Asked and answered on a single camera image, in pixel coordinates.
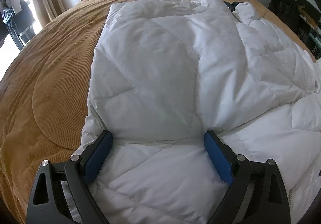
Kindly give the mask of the white quilted puffer jacket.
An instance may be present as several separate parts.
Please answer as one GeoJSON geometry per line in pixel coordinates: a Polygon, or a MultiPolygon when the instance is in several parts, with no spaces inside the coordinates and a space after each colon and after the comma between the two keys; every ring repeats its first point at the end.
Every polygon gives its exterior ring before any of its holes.
{"type": "Polygon", "coordinates": [[[214,131],[276,161],[298,223],[320,191],[320,61],[248,2],[111,5],[94,49],[77,153],[103,130],[90,186],[111,223],[205,223],[227,190],[203,145],[214,131]]]}

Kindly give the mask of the dark clothes on rack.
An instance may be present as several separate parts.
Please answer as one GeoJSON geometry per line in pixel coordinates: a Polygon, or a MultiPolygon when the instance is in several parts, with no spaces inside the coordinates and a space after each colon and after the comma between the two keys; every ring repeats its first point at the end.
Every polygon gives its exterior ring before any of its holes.
{"type": "Polygon", "coordinates": [[[35,19],[24,0],[1,0],[1,46],[10,35],[21,51],[35,36],[35,19]]]}

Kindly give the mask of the mustard brown bed comforter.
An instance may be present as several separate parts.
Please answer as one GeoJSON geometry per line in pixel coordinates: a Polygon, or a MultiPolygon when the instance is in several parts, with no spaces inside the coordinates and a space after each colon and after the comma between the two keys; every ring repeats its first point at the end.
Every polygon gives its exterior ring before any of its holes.
{"type": "MultiPolygon", "coordinates": [[[[32,38],[1,80],[1,223],[24,223],[44,159],[63,162],[80,145],[93,50],[109,7],[129,0],[84,0],[32,38]]],[[[257,0],[262,18],[299,37],[257,0]]]]}

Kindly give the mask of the black computer monitor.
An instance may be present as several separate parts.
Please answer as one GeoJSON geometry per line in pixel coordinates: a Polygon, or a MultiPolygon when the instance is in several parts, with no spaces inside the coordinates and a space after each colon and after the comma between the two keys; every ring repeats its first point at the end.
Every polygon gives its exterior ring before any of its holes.
{"type": "Polygon", "coordinates": [[[307,0],[297,0],[300,15],[315,29],[320,22],[320,11],[307,0]]]}

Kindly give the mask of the black backpack on desk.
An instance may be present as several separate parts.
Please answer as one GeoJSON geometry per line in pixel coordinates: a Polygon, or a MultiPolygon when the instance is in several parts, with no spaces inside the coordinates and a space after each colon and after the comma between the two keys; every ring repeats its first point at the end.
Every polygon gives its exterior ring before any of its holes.
{"type": "Polygon", "coordinates": [[[268,9],[286,25],[295,24],[299,17],[296,0],[271,0],[268,9]]]}

